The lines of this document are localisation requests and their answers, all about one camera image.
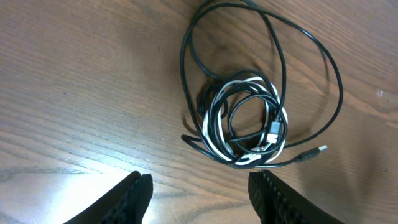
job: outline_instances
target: wooden table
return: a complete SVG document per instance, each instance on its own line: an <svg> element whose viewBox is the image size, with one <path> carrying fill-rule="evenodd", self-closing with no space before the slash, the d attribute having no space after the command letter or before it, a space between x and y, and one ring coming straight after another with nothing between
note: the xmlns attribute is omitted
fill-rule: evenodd
<svg viewBox="0 0 398 224"><path fill-rule="evenodd" d="M256 1L330 50L345 88L330 129L280 159L327 144L316 159L272 171L346 223L398 221L398 3ZM188 147L192 122L178 58L201 1L0 1L0 223L61 223L133 170L151 173L144 223L259 223L250 170ZM321 128L338 91L318 49L272 20L287 57L288 140ZM280 88L280 62L259 16L221 9L194 33L217 72L259 68ZM205 77L189 57L195 95ZM256 127L258 101L237 114Z"/></svg>

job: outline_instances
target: black cable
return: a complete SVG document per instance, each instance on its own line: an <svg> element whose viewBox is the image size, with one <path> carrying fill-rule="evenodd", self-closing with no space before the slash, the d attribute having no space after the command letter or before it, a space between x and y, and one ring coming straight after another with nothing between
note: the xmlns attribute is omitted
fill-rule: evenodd
<svg viewBox="0 0 398 224"><path fill-rule="evenodd" d="M338 100L338 105L336 107L336 110L324 127L322 127L319 131L317 131L315 134L301 140L297 141L291 144L288 144L284 146L284 148L296 146L302 143L305 143L315 137L317 137L319 134L324 132L329 126L334 122L336 117L338 116L338 113L340 112L341 106L343 104L343 84L341 81L340 73L338 71L337 65L335 61L333 60L333 57L330 55L329 51L309 32L307 32L305 29L301 28L297 24L291 22L288 19L285 19L281 16L278 16L277 14L274 14L272 12L269 12L265 9L261 9L260 7L257 7L253 2L250 0L242 0L242 2L246 4L237 4L237 3L219 3L215 4L213 6L210 6L206 8L210 3L212 3L214 0L209 0L203 3L197 12L194 14L193 19L190 22L189 28L187 32L185 33L185 36L183 38L182 42L182 47L181 47L181 52L180 52L180 74L181 74L181 81L182 81L182 86L185 94L185 98L187 100L188 104L188 109L191 114L193 123L195 125L195 128L200 135L200 138L194 138L191 136L186 136L182 135L182 139L189 144L191 147L196 149L197 151L203 153L204 155L208 156L209 158L220 162L222 164L227 164L231 167L237 168L237 169L247 169L247 168L253 168L253 167L260 167L260 168L270 168L270 167L281 167L281 166L286 166L292 162L298 162L302 161L303 159L298 159L298 157L295 157L289 161L281 162L281 163L275 163L275 164L265 164L265 162L270 158L273 152L278 150L282 144L284 144L284 141L287 136L287 120L285 119L285 116L282 114L282 108L284 107L284 101L285 101L285 96L286 96L286 61L284 58L283 50L282 47L279 43L279 40L277 38L277 35L275 33L274 28L272 27L272 24L270 20L268 19L267 16L274 17L284 23L286 23L289 26L292 26L293 28L299 30L303 34L305 34L308 38L310 38L318 47L320 50L322 50L325 55L328 57L330 63L332 64L332 67L335 71L336 74L336 79L338 83L338 88L339 88L339 100ZM282 91L280 94L280 101L279 103L277 102L277 93L274 93L272 84L270 83L269 79L261 72L257 70L241 70L238 71L234 74L232 74L229 78L227 79L222 79L221 75L216 74L215 72L212 72L210 69L208 69L199 59L198 55L195 52L193 42L192 42L192 33L195 28L195 26L198 24L198 21L207 15L209 12L214 11L215 9L219 9L222 7L233 7L233 8L242 8L242 9L247 9L250 11L255 11L260 14L262 17L263 21L266 24L266 27L268 28L269 32L271 33L272 40L275 43L275 46L278 50L279 57L280 57L280 62L282 66ZM201 127L198 122L198 118L195 114L195 109L192 101L192 97L190 95L188 85L187 85L187 79L186 79L186 74L185 74L185 51L187 46L189 46L190 51L192 53L193 59L196 61L196 63L199 65L199 67L215 81L215 84L210 85L204 92L203 94L199 97L197 101L197 113L201 116L201 119L203 120L204 117L207 114L208 118L208 124L206 126L207 128L207 133L208 133L208 139L211 139L211 142L204 136L202 133ZM238 82L237 80L242 80L243 76L247 76L248 74L251 74L252 76L254 75L255 77L260 77L264 82L265 82L265 88L267 91L264 91L262 88L259 88L257 84L253 82ZM231 84L231 87L228 88L227 90L221 92L223 87L226 85L229 85L229 83L234 83ZM242 99L240 102L238 102L234 108L231 110L228 108L228 102L227 98L229 96L232 96L234 94L240 93L240 92L245 92L248 93L249 96L245 97ZM218 99L214 99L215 96L220 94ZM278 138L275 143L272 144L272 146L268 147L265 151L259 150L258 147L255 147L253 150L252 149L246 149L241 143L246 142L248 143L249 140L257 139L260 141L260 143L267 143L265 139L261 139L259 136L263 136L263 133L266 133L269 131L270 125L264 126L262 129L259 131L248 134L246 136L237 136L236 133L233 130L232 127L232 119L233 116L236 112L236 110L241 106L243 103L246 101L252 99L252 98L260 98L261 100L264 101L264 104L269 107L269 113L267 113L267 119L270 121L275 121L276 123L280 123L280 129L278 132ZM221 108L224 108L224 113L221 115L221 119L225 118L228 116L228 131L230 134L230 138L228 139L228 144L234 144L237 146L239 149L242 150L242 153L239 155L236 155L235 153L231 152L230 149L228 149L225 146L225 143L222 140L222 136L220 136L220 131L218 127L218 113ZM194 142L202 142L206 149L200 147L199 145L195 144ZM212 148L212 145L222 153L222 157L220 157L217 152L215 152L215 149ZM310 150L310 153L313 155L318 154L320 151L324 150L324 148L315 148ZM261 155L260 159L257 159L255 161L250 162L249 164L245 165L236 165L237 162L244 162L247 161L248 159L245 157L245 155L248 154L259 154Z"/></svg>

